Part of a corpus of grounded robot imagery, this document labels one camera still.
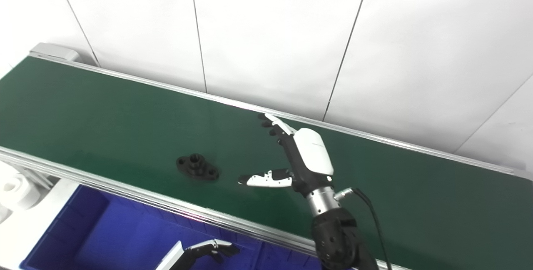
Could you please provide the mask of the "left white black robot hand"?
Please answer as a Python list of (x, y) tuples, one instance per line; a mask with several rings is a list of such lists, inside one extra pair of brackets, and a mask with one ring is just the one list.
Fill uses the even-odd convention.
[(183, 247), (178, 241), (156, 266), (157, 270), (190, 270), (195, 262), (204, 257), (210, 256), (215, 262), (223, 263), (222, 256), (232, 257), (240, 253), (240, 249), (232, 242), (213, 238), (192, 245)]

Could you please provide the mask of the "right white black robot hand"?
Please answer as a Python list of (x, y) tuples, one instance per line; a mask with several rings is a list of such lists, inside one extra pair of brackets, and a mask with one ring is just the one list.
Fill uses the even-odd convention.
[(289, 168), (241, 175), (238, 183), (252, 187), (291, 187), (303, 197), (322, 188), (333, 188), (334, 168), (321, 135), (307, 128), (293, 129), (272, 114), (261, 113), (262, 127), (277, 137), (284, 149)]

